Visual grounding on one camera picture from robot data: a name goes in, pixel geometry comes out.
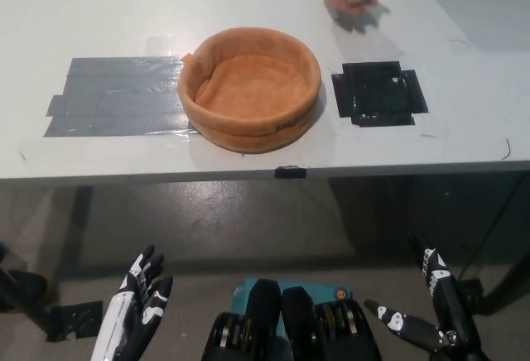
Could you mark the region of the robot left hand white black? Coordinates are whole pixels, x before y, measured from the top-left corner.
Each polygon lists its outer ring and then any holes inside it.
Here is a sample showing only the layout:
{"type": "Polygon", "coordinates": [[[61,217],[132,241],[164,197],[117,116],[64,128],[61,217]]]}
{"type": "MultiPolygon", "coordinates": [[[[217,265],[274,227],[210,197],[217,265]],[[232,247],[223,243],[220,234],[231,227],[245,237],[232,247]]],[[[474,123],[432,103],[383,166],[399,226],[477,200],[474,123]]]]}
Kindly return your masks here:
{"type": "Polygon", "coordinates": [[[108,304],[92,361],[140,360],[171,295],[173,278],[160,277],[163,260],[152,245],[137,256],[108,304]]]}

